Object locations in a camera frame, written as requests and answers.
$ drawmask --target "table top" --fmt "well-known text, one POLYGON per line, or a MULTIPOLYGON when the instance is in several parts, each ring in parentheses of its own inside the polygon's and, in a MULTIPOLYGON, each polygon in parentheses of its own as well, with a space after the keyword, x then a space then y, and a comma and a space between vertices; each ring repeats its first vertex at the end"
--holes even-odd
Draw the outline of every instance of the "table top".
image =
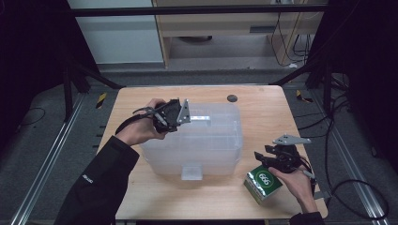
MULTIPOLYGON (((128 87, 119 91, 99 149, 132 112, 152 98, 187 98, 190 103, 226 103, 237 96, 240 109, 243 147, 241 160, 231 175, 204 175, 201 181, 182 181, 180 175, 157 175, 144 157, 130 174, 126 196, 116 219, 272 219, 290 218, 300 212, 296 198, 286 186, 259 205, 243 181, 247 172, 260 165, 254 151, 265 156, 264 145, 284 133, 299 136, 295 121, 280 86, 162 86, 128 87)), ((304 146, 299 153, 307 157, 304 146)), ((140 155, 139 145, 132 147, 140 155)), ((328 209, 323 199, 316 200, 322 217, 328 209)))

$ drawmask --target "black jacket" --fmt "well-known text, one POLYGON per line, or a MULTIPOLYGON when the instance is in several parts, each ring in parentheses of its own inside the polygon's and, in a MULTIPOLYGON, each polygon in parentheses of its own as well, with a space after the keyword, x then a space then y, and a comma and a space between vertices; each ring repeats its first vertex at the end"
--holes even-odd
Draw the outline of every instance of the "black jacket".
MULTIPOLYGON (((111 224, 139 156, 118 138, 111 137, 70 189, 54 224, 111 224)), ((297 214, 290 224, 324 223, 319 213, 312 213, 297 214)))

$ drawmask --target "plastic bin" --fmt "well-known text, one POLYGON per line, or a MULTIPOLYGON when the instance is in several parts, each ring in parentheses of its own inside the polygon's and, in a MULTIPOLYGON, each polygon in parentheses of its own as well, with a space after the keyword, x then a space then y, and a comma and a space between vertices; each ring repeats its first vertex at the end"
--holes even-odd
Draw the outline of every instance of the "plastic bin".
POLYGON ((201 180, 204 174, 232 174, 243 145, 240 113, 233 103, 190 103, 191 122, 164 140, 142 143, 154 173, 181 174, 201 180))

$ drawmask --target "small round object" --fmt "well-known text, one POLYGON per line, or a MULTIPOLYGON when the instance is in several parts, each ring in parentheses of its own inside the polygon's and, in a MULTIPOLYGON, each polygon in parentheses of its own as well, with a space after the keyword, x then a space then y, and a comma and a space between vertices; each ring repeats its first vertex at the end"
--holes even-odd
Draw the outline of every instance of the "small round object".
POLYGON ((237 96, 236 95, 229 95, 226 99, 229 102, 236 102, 237 101, 237 96))

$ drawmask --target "green can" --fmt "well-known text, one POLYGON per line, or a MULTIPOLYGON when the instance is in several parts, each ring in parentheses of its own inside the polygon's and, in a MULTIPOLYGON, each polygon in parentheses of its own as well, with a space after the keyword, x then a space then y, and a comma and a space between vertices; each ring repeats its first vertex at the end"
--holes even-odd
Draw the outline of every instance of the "green can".
POLYGON ((244 185, 257 203, 262 204, 267 197, 275 193, 283 184, 267 168, 259 166, 246 174, 244 185))

